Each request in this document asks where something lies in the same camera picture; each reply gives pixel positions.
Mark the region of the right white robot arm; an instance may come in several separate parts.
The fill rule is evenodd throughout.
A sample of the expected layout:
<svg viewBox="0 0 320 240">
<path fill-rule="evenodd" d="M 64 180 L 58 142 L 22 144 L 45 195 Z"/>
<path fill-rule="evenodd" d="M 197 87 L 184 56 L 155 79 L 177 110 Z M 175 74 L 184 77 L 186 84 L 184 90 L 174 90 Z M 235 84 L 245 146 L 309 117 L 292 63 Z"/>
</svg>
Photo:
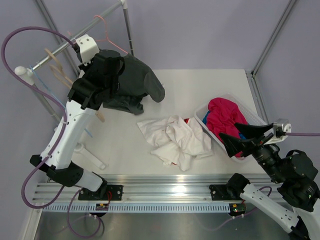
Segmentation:
<svg viewBox="0 0 320 240">
<path fill-rule="evenodd" d="M 294 136 L 287 119 L 278 119 L 268 125 L 235 123 L 243 138 L 226 133 L 219 136 L 226 153 L 233 157 L 253 156 L 270 177 L 292 211 L 258 190 L 244 175 L 234 173 L 226 184 L 209 186 L 213 201 L 242 200 L 249 202 L 272 218 L 292 240 L 320 238 L 320 189 L 315 182 L 318 170 L 304 151 L 293 149 L 284 158 L 279 156 L 278 142 Z"/>
</svg>

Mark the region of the white Coca-Cola t-shirt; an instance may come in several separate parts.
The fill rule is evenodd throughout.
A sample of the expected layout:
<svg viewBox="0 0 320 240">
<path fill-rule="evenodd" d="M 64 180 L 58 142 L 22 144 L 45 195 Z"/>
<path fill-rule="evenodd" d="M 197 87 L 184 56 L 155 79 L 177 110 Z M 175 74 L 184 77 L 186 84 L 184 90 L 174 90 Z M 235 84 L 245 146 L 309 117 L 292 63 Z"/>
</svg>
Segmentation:
<svg viewBox="0 0 320 240">
<path fill-rule="evenodd" d="M 213 154 L 212 139 L 194 117 L 183 119 L 172 115 L 140 121 L 137 126 L 153 147 L 150 153 L 166 166 L 175 165 L 185 172 L 191 168 L 192 160 Z"/>
</svg>

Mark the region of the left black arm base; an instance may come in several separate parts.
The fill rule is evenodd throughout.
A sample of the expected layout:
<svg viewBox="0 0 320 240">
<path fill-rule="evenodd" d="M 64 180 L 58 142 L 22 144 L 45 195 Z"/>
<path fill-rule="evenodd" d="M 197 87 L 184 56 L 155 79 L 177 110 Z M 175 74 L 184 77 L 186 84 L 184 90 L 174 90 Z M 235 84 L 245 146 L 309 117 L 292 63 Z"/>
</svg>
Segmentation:
<svg viewBox="0 0 320 240">
<path fill-rule="evenodd" d="M 121 201 L 123 196 L 123 185 L 105 184 L 97 191 L 84 188 L 78 195 L 79 201 Z"/>
</svg>

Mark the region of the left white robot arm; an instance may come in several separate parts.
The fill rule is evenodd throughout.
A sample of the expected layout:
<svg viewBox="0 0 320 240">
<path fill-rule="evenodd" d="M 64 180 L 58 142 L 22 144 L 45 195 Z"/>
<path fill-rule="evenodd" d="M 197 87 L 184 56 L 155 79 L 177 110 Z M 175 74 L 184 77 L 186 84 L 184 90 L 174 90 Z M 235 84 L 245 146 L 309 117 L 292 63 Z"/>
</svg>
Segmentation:
<svg viewBox="0 0 320 240">
<path fill-rule="evenodd" d="M 101 105 L 118 91 L 124 58 L 114 50 L 100 50 L 84 67 L 68 93 L 66 119 L 62 119 L 46 149 L 30 158 L 30 163 L 65 187 L 79 186 L 95 199 L 107 195 L 107 181 L 72 162 L 74 149 L 88 122 Z"/>
</svg>

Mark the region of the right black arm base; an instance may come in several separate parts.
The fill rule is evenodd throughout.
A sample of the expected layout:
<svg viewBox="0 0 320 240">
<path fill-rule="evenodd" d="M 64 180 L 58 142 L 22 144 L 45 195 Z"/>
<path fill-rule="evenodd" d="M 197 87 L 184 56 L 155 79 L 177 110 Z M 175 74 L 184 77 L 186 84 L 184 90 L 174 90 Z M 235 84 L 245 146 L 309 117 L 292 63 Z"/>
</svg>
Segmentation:
<svg viewBox="0 0 320 240">
<path fill-rule="evenodd" d="M 208 188 L 213 201 L 244 201 L 240 197 L 242 188 L 227 184 L 211 184 Z"/>
</svg>

